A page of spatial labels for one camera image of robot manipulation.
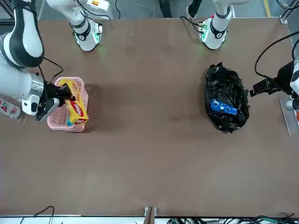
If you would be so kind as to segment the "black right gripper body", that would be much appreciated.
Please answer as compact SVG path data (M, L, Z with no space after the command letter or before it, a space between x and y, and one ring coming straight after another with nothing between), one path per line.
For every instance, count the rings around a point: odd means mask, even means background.
M44 81L44 90L37 107L37 121L45 121L59 106L60 101L57 96L57 90L57 86Z

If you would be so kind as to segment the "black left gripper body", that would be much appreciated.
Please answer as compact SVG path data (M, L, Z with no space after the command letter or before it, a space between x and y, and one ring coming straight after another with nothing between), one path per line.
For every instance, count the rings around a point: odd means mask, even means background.
M272 85L272 89L268 93L269 95L277 91L283 91L287 95L292 95L293 90L290 87L290 82L293 75L293 69L294 61L291 61L278 70L277 76L273 78L274 84Z

